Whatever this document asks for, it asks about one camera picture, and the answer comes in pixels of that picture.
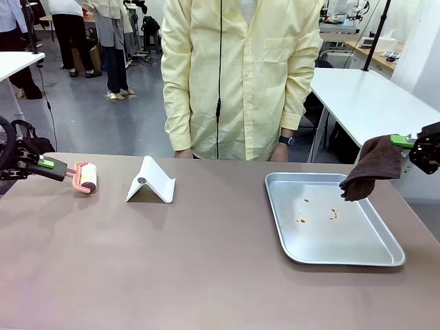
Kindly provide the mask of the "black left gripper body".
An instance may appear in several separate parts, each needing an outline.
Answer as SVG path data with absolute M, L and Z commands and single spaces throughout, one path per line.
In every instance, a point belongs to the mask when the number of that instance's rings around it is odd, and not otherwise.
M 40 154 L 24 140 L 1 141 L 1 181 L 26 179 L 28 165 L 37 165 Z

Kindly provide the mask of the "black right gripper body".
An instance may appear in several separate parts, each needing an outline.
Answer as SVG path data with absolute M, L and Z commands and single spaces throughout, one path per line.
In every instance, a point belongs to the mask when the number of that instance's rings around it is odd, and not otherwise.
M 439 127 L 440 122 L 422 127 L 409 152 L 411 163 L 425 174 L 433 174 L 439 169 Z

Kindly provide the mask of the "person left hand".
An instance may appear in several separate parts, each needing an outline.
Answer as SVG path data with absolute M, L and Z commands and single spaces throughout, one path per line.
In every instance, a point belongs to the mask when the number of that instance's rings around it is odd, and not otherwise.
M 273 151 L 271 162 L 288 162 L 289 161 L 289 146 L 280 143 Z

